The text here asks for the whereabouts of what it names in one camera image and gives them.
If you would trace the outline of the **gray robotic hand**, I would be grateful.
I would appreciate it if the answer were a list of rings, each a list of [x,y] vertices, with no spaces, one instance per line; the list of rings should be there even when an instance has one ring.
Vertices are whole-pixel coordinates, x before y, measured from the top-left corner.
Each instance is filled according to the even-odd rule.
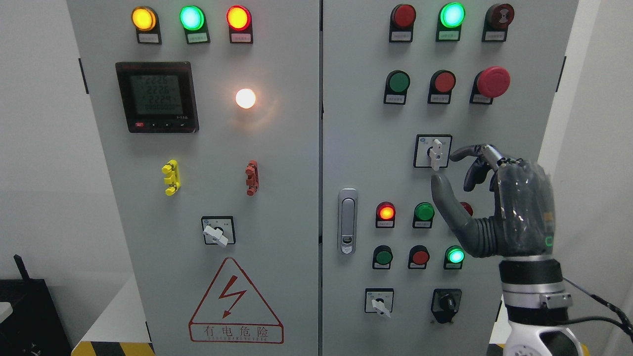
[[[434,174],[432,198],[441,216],[471,256],[525,257],[550,255],[555,233],[555,208],[549,176],[536,162],[503,155],[491,144],[466,146],[450,155],[457,162],[474,156],[463,188],[472,191],[494,171],[489,190],[495,212],[473,218],[457,201],[449,180]]]

